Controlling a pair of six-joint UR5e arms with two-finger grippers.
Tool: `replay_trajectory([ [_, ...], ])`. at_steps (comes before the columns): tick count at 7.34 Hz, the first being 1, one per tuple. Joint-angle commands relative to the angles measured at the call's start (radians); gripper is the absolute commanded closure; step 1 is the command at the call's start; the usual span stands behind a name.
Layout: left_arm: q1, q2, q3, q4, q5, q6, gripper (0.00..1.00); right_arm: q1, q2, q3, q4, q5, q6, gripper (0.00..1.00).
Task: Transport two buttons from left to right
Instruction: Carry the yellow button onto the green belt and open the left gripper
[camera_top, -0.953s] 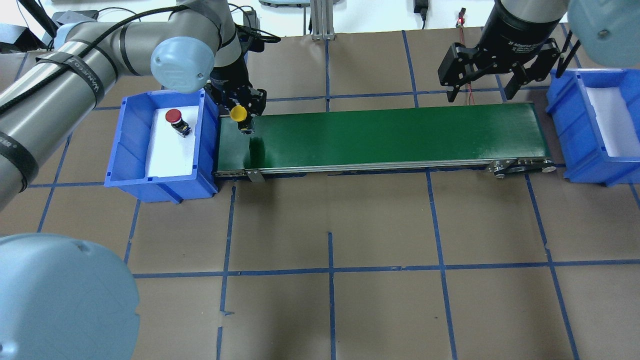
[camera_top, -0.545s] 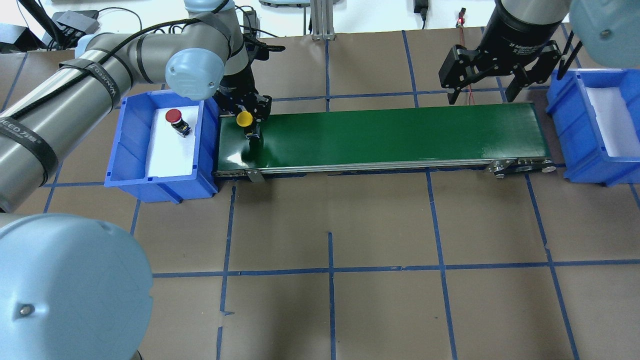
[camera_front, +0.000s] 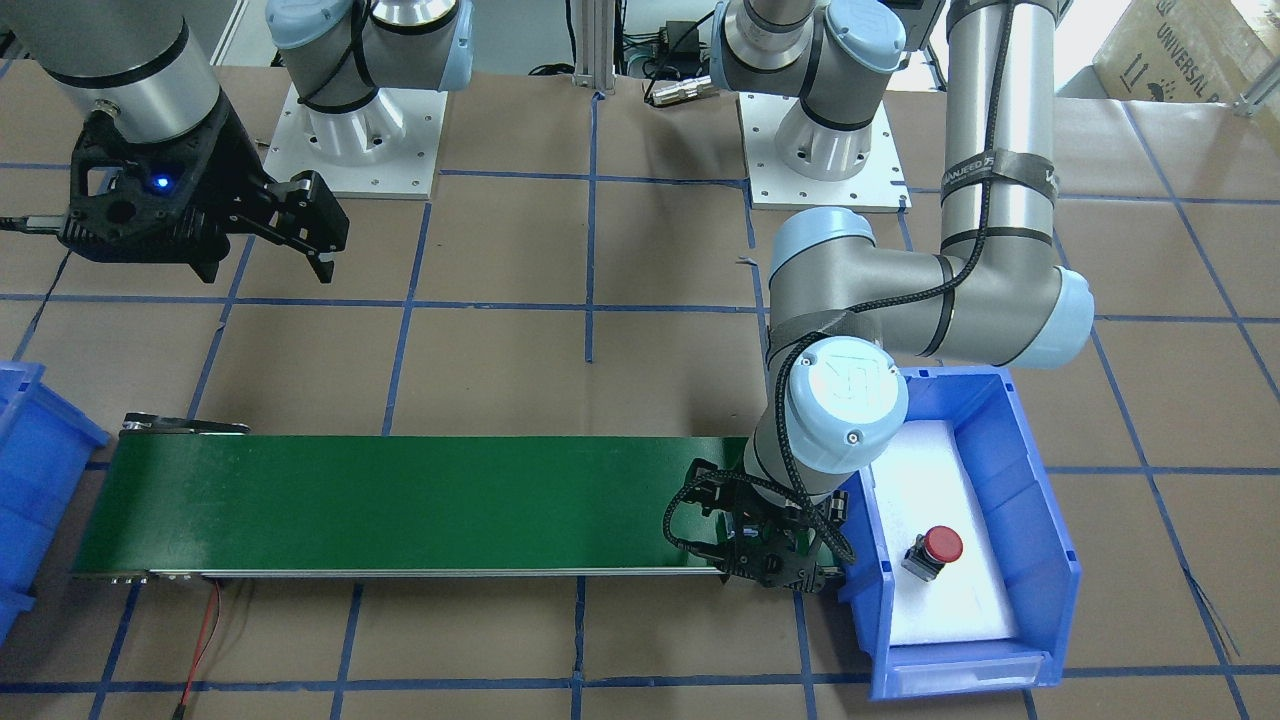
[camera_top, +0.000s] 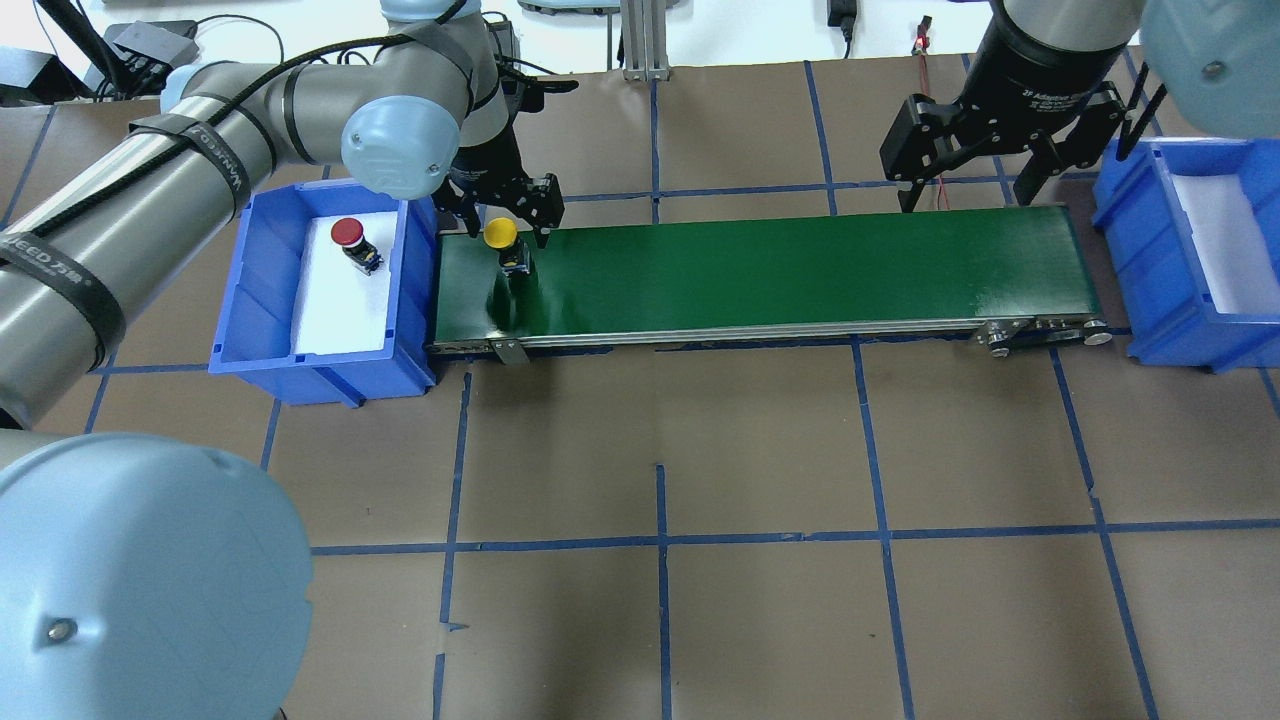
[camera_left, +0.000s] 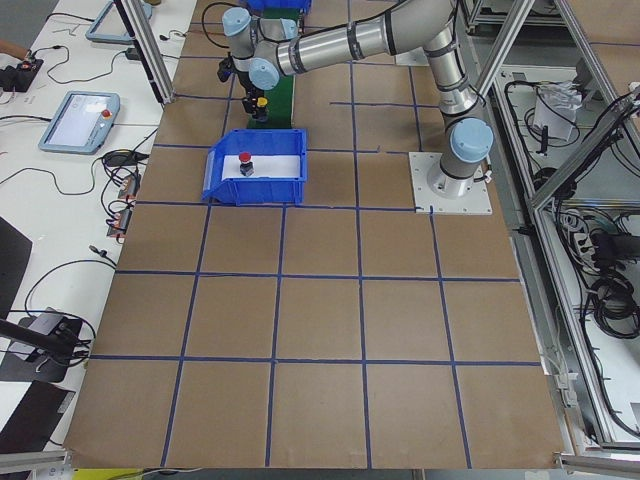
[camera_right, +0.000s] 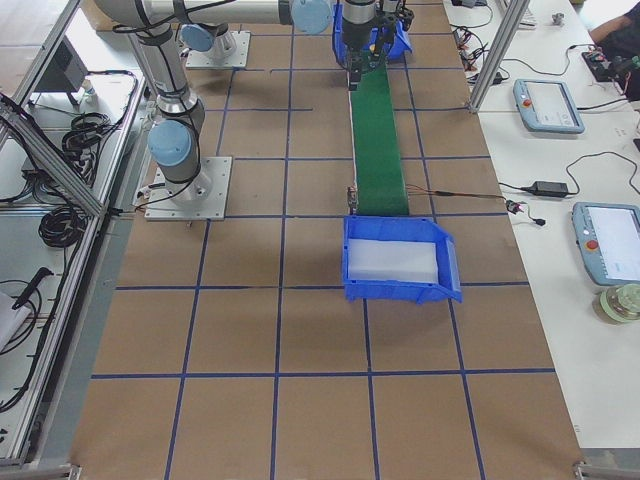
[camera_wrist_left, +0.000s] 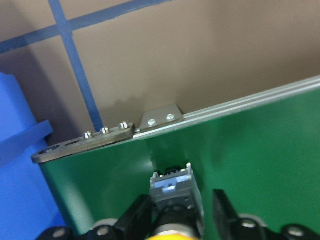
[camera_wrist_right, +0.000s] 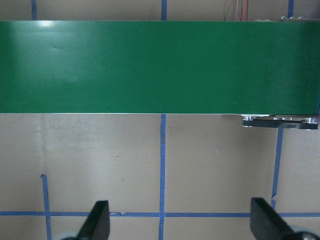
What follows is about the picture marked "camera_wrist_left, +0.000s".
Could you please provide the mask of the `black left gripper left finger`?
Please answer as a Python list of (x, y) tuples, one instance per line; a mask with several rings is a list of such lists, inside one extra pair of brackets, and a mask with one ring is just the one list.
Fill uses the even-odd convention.
[(140, 195), (114, 225), (117, 237), (145, 238), (152, 227), (152, 209), (151, 197)]

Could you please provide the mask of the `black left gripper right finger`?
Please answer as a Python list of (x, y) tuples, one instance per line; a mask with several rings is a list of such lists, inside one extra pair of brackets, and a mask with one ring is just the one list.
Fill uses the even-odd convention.
[(235, 240), (239, 216), (222, 189), (213, 190), (213, 220), (221, 240)]

